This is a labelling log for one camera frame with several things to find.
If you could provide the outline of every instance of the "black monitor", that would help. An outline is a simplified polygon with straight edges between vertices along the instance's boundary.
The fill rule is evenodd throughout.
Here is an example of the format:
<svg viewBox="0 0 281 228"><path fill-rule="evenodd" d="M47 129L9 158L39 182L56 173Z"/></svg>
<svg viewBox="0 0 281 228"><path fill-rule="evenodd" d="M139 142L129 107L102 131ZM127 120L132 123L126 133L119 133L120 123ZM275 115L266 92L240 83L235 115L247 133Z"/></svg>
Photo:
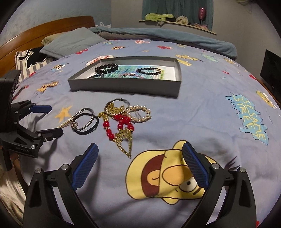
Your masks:
<svg viewBox="0 0 281 228"><path fill-rule="evenodd" d="M266 50L260 76L274 97L281 102L281 57Z"/></svg>

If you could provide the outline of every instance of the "blue textured pad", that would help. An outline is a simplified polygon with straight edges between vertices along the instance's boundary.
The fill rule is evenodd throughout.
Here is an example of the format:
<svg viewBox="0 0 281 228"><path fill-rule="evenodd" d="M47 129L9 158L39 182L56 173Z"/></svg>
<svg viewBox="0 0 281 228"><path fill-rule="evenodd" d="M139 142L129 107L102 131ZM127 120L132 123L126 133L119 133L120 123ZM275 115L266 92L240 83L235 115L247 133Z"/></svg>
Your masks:
<svg viewBox="0 0 281 228"><path fill-rule="evenodd" d="M185 143L182 147L182 156L192 172L198 186L206 190L209 186L208 172L205 170L204 166L201 164L197 155L188 143Z"/></svg>
<svg viewBox="0 0 281 228"><path fill-rule="evenodd" d="M52 106L50 105L34 105L30 108L30 111L33 113L49 113L52 111Z"/></svg>
<svg viewBox="0 0 281 228"><path fill-rule="evenodd" d="M87 150L87 154L73 172L72 188L74 191L83 186L99 155L99 148L94 143Z"/></svg>

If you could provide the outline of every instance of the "open box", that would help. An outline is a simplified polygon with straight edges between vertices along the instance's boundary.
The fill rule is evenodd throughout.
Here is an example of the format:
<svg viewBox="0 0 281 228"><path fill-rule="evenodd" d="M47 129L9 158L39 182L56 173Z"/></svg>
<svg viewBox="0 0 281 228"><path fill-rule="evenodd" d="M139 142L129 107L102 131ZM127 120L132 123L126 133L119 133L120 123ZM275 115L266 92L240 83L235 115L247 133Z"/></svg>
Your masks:
<svg viewBox="0 0 281 228"><path fill-rule="evenodd" d="M162 70L161 79L137 77L89 78L95 74L95 68L104 64L157 66ZM161 95L178 97L182 75L177 59L158 56L126 56L102 59L80 70L68 79L71 91L103 91Z"/></svg>

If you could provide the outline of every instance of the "wall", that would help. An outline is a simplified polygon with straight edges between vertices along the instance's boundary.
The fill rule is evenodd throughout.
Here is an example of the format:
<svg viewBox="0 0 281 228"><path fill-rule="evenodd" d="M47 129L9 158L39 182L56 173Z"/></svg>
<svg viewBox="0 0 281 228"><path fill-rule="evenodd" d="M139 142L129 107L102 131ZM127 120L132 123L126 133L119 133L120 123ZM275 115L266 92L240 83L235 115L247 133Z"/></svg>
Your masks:
<svg viewBox="0 0 281 228"><path fill-rule="evenodd" d="M86 16L95 24L111 23L110 0L26 0L9 19L0 34L0 46L37 25L66 17Z"/></svg>
<svg viewBox="0 0 281 228"><path fill-rule="evenodd" d="M113 27L156 27L139 23L142 0L111 0L111 7ZM256 4L242 6L236 0L214 0L213 32L217 35L173 24L164 24L162 28L233 43L238 53L236 61L256 77L259 77L261 71L265 49L281 56L281 39L265 13Z"/></svg>

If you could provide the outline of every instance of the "green curtain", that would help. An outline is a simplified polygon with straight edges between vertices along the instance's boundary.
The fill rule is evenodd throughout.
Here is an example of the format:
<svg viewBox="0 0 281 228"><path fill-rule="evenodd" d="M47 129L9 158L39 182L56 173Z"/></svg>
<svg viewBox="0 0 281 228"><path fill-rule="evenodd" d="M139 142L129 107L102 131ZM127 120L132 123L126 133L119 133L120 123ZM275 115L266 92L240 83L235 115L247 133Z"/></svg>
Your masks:
<svg viewBox="0 0 281 228"><path fill-rule="evenodd" d="M191 24L198 23L198 12L200 8L207 11L203 25L208 26L208 30L213 27L214 1L213 0L143 0L142 19L149 13L172 14L175 18L183 15L188 18Z"/></svg>

